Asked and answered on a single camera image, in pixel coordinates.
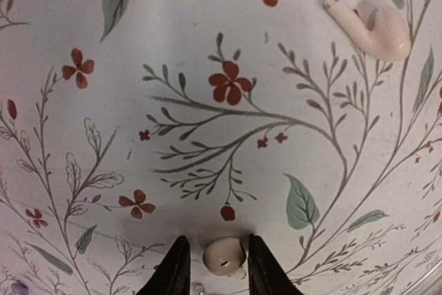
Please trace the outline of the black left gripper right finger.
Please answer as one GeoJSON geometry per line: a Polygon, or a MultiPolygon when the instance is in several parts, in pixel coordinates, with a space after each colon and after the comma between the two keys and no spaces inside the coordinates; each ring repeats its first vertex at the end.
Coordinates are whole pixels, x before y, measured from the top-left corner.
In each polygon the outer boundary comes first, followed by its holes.
{"type": "Polygon", "coordinates": [[[249,236],[247,264],[250,295],[302,295],[262,237],[253,234],[249,236]]]}

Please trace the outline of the white earbud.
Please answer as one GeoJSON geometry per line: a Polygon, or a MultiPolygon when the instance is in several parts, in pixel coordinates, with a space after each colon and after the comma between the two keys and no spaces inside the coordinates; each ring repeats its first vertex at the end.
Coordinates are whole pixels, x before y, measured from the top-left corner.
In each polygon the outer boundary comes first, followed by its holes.
{"type": "Polygon", "coordinates": [[[212,242],[202,256],[205,267],[215,276],[245,279],[243,267],[247,255],[239,238],[221,238],[212,242]]]}
{"type": "Polygon", "coordinates": [[[396,62],[410,55],[409,28],[397,9],[375,8],[368,26],[345,0],[325,0],[323,8],[352,43],[370,57],[396,62]]]}

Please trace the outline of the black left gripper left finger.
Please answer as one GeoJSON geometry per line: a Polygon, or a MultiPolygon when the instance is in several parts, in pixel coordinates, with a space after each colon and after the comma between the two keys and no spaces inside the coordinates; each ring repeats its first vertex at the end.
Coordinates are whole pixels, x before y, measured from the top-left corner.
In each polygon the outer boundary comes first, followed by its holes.
{"type": "Polygon", "coordinates": [[[137,295],[189,295],[191,290],[191,249],[179,236],[148,282],[137,295]]]}

